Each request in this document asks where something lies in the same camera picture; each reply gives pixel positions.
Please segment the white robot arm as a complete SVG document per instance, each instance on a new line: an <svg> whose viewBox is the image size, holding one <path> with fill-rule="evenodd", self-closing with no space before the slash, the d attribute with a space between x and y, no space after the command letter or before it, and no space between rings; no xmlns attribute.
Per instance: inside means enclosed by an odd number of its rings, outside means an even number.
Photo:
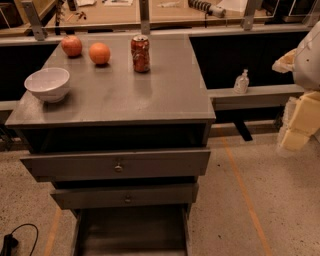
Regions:
<svg viewBox="0 0 320 256"><path fill-rule="evenodd" d="M272 69L291 72L294 83L304 89L302 96L290 97L286 103L277 138L277 150L290 154L301 150L320 129L320 21Z"/></svg>

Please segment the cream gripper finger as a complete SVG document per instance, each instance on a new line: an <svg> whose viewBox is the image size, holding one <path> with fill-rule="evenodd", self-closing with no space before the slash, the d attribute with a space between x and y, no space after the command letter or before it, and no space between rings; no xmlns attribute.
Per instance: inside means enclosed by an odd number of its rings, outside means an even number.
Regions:
<svg viewBox="0 0 320 256"><path fill-rule="evenodd" d="M290 97L282 117L279 147L286 151L299 151L319 129L320 92L307 92L299 98Z"/></svg>
<svg viewBox="0 0 320 256"><path fill-rule="evenodd" d="M292 72L294 67L295 54L296 49L292 49L291 51L287 52L285 55L274 62L274 64L272 65L272 70L278 73Z"/></svg>

